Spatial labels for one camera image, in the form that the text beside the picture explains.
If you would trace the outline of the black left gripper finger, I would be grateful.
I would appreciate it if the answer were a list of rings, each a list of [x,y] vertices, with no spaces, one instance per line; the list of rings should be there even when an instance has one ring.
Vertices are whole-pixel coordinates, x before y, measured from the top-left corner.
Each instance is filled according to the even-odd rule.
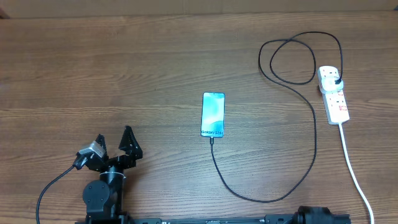
[[[119,160],[123,162],[131,162],[142,159],[143,157],[142,149],[137,142],[130,126],[125,126],[125,130],[119,144],[119,150],[125,152],[124,155],[119,156]]]
[[[106,142],[105,138],[102,134],[99,134],[95,140],[95,152],[99,156],[105,156],[107,155],[107,150],[106,150]]]

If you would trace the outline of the Galaxy S24+ smartphone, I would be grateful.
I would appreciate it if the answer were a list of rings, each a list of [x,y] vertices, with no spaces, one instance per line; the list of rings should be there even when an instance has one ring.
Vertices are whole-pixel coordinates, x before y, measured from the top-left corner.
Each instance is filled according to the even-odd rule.
[[[204,92],[201,113],[201,136],[222,138],[224,136],[225,94]]]

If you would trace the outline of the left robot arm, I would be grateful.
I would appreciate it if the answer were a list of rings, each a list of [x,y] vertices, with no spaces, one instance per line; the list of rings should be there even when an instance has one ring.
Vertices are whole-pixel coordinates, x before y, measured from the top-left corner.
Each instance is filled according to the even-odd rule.
[[[124,129],[119,150],[124,154],[109,157],[105,138],[99,134],[95,141],[76,154],[73,163],[76,169],[87,167],[99,172],[99,179],[87,184],[83,190],[85,223],[134,223],[128,212],[123,211],[124,171],[135,167],[143,153],[130,126]]]

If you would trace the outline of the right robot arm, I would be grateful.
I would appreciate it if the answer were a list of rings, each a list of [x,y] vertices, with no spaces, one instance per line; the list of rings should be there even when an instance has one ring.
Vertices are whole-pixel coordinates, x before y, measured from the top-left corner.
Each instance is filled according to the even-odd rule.
[[[300,206],[294,213],[293,224],[333,224],[334,217],[326,207]]]

